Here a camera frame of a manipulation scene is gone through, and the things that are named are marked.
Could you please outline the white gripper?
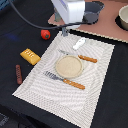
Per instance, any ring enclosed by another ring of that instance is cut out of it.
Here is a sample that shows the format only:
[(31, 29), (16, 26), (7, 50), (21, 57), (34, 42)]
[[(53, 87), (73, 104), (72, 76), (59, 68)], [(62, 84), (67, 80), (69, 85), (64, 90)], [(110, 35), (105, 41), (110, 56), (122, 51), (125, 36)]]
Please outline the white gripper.
[[(63, 20), (65, 24), (78, 25), (82, 22), (85, 0), (51, 0), (55, 9), (55, 21)], [(68, 36), (68, 29), (62, 27), (63, 37)]]

